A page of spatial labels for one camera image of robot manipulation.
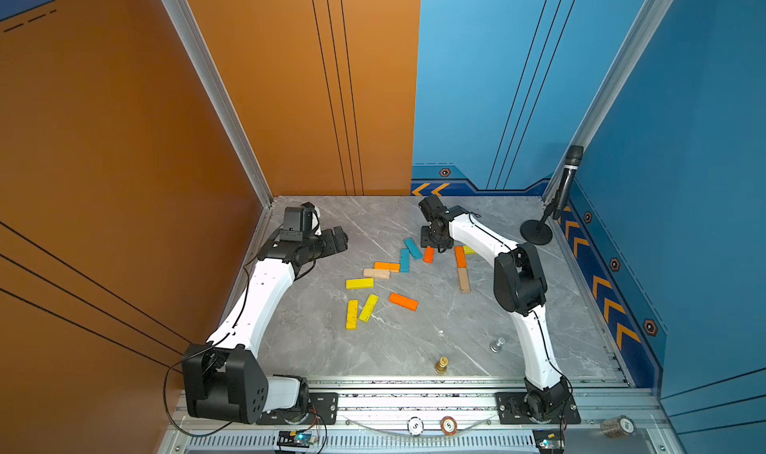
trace blue wooden block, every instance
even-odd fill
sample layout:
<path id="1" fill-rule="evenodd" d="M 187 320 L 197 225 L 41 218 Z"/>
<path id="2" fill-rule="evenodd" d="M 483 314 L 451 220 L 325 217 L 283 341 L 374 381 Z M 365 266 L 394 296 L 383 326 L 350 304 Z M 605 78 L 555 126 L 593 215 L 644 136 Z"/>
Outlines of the blue wooden block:
<path id="1" fill-rule="evenodd" d="M 407 245 L 407 249 L 410 250 L 410 254 L 413 258 L 423 259 L 423 253 L 421 253 L 421 249 L 417 247 L 415 241 L 413 241 L 412 238 L 407 238 L 405 240 L 405 245 Z"/>
<path id="2" fill-rule="evenodd" d="M 399 272 L 410 272 L 410 250 L 403 248 L 401 250 L 401 260 L 399 261 Z"/>

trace microphone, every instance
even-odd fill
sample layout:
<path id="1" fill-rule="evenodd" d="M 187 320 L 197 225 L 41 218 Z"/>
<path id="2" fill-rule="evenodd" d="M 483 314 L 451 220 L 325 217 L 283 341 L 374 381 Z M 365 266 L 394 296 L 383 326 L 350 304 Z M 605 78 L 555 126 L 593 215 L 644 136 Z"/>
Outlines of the microphone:
<path id="1" fill-rule="evenodd" d="M 578 144 L 571 145 L 569 150 L 567 150 L 567 156 L 564 158 L 564 171 L 561 173 L 561 181 L 559 182 L 556 196 L 545 207 L 540 221 L 537 219 L 527 219 L 522 223 L 519 231 L 527 241 L 535 245 L 547 245 L 553 239 L 553 231 L 545 224 L 545 220 L 551 215 L 553 215 L 553 219 L 561 218 L 561 212 L 564 211 L 567 205 L 569 191 L 572 188 L 572 183 L 575 181 L 575 173 L 577 173 L 580 162 L 582 162 L 583 152 L 584 148 Z"/>
<path id="2" fill-rule="evenodd" d="M 572 183 L 575 181 L 575 173 L 577 172 L 580 162 L 582 162 L 583 148 L 578 144 L 573 144 L 567 150 L 567 157 L 564 159 L 564 171 L 561 173 L 561 181 L 559 182 L 559 190 L 556 192 L 555 205 L 553 209 L 553 219 L 561 218 L 561 211 L 564 211 L 564 207 L 569 200 L 569 191 L 572 188 Z"/>

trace ventilation grille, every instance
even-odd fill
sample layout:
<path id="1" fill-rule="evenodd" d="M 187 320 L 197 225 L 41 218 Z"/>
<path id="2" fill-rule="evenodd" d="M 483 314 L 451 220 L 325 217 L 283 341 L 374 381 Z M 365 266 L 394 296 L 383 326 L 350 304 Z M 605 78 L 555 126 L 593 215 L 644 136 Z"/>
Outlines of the ventilation grille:
<path id="1" fill-rule="evenodd" d="M 188 451 L 235 450 L 273 451 L 277 430 L 233 431 L 193 438 Z M 368 434 L 359 430 L 330 431 L 324 451 L 332 452 L 539 452 L 529 430 L 497 430 L 469 433 L 464 436 L 393 437 Z"/>

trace wooden block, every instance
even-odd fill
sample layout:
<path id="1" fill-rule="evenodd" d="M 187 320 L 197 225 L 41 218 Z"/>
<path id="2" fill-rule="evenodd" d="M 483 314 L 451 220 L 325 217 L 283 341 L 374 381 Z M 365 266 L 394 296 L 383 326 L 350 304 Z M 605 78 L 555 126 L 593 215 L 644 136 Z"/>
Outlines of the wooden block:
<path id="1" fill-rule="evenodd" d="M 407 249 L 410 250 L 410 254 L 414 259 L 420 259 L 423 257 L 423 253 L 421 253 L 421 249 L 417 247 L 415 244 L 415 241 L 412 240 L 412 238 L 407 238 L 405 240 L 405 246 Z"/>
<path id="2" fill-rule="evenodd" d="M 467 268 L 466 254 L 463 251 L 463 247 L 455 247 L 455 258 L 457 259 L 458 268 Z"/>
<path id="3" fill-rule="evenodd" d="M 352 299 L 349 301 L 349 314 L 345 318 L 345 328 L 352 330 L 356 329 L 356 315 L 359 313 L 359 300 Z"/>
<path id="4" fill-rule="evenodd" d="M 402 248 L 401 261 L 399 262 L 399 272 L 410 272 L 410 250 Z"/>
<path id="5" fill-rule="evenodd" d="M 362 289 L 372 288 L 375 286 L 375 280 L 373 278 L 359 278 L 359 279 L 346 279 L 346 289 Z"/>
<path id="6" fill-rule="evenodd" d="M 370 320 L 370 316 L 372 316 L 372 310 L 375 309 L 375 305 L 377 304 L 378 304 L 378 296 L 370 295 L 367 298 L 367 303 L 365 303 L 365 307 L 361 309 L 361 315 L 359 315 L 359 319 L 367 323 Z"/>
<path id="7" fill-rule="evenodd" d="M 468 284 L 468 268 L 458 268 L 457 278 L 460 280 L 460 292 L 471 292 L 471 285 Z"/>
<path id="8" fill-rule="evenodd" d="M 434 262 L 434 249 L 431 247 L 426 248 L 426 256 L 423 258 L 426 263 Z"/>
<path id="9" fill-rule="evenodd" d="M 399 272 L 399 263 L 376 263 L 375 269 L 388 269 L 391 272 Z"/>
<path id="10" fill-rule="evenodd" d="M 391 279 L 391 272 L 388 269 L 365 268 L 365 278 Z"/>
<path id="11" fill-rule="evenodd" d="M 403 308 L 410 309 L 411 311 L 414 311 L 417 309 L 417 301 L 414 299 L 409 299 L 406 296 L 397 295 L 396 293 L 391 293 L 391 296 L 388 298 L 388 301 L 394 303 L 395 305 L 401 306 Z"/>

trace round microphone base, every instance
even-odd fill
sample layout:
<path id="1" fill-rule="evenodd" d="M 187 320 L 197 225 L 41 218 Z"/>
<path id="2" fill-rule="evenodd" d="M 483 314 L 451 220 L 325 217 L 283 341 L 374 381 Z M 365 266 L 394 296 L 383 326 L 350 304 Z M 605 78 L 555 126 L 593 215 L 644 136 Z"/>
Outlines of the round microphone base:
<path id="1" fill-rule="evenodd" d="M 522 227 L 519 231 L 522 233 L 524 239 L 535 245 L 547 245 L 553 239 L 553 232 L 546 224 L 542 225 L 540 231 L 537 230 L 537 225 L 540 223 L 538 219 L 527 219 L 522 223 Z"/>

